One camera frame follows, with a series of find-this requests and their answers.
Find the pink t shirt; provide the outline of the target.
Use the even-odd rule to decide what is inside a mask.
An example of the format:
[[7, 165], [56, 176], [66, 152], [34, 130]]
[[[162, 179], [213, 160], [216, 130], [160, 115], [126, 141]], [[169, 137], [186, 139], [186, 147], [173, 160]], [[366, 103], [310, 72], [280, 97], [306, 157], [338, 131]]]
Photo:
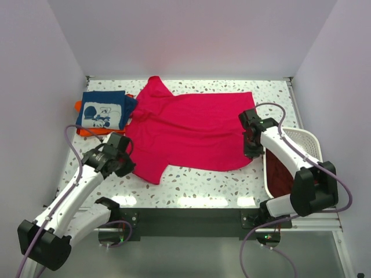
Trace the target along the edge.
[[126, 136], [134, 142], [134, 174], [158, 185], [169, 165], [209, 171], [247, 166], [238, 115], [254, 108], [252, 92], [175, 96], [152, 76], [136, 97]]

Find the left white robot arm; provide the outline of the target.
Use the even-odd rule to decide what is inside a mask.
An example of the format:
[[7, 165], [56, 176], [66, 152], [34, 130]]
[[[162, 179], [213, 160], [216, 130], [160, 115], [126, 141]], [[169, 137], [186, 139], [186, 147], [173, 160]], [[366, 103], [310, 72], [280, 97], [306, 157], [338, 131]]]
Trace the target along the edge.
[[24, 220], [17, 228], [21, 253], [45, 268], [56, 271], [68, 259], [72, 248], [101, 226], [133, 232], [133, 225], [120, 214], [120, 205], [107, 197], [98, 198], [80, 216], [83, 202], [107, 177], [124, 177], [134, 170], [134, 145], [130, 138], [110, 133], [95, 148], [78, 159], [72, 180], [57, 198], [33, 221]]

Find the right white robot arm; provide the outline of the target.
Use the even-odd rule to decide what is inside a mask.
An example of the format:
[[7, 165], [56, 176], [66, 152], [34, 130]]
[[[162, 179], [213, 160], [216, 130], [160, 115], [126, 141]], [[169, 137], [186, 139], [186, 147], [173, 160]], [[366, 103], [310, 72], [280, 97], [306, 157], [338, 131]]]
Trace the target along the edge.
[[270, 151], [293, 177], [289, 194], [260, 204], [254, 226], [272, 227], [284, 216], [306, 217], [339, 201], [336, 168], [302, 151], [273, 118], [261, 119], [254, 109], [239, 114], [244, 129], [243, 152], [249, 159]]

